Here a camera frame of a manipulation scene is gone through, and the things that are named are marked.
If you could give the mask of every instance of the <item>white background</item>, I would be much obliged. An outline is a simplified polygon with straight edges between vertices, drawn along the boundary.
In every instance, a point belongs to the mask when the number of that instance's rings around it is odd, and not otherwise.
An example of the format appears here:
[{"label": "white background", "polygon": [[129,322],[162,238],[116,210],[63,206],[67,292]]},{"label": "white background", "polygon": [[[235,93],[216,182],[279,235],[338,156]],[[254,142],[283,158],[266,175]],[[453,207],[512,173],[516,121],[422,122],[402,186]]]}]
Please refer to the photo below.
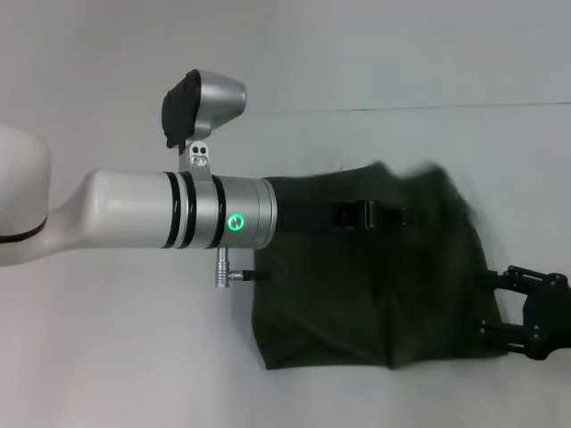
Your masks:
[{"label": "white background", "polygon": [[[571,4],[546,0],[0,0],[0,120],[93,168],[173,170],[162,97],[192,68],[249,104],[219,174],[445,167],[492,268],[571,274]],[[252,265],[250,251],[232,260]],[[211,251],[76,251],[0,270],[0,426],[571,424],[571,353],[266,372],[252,287]],[[521,319],[502,294],[505,318]]]}]

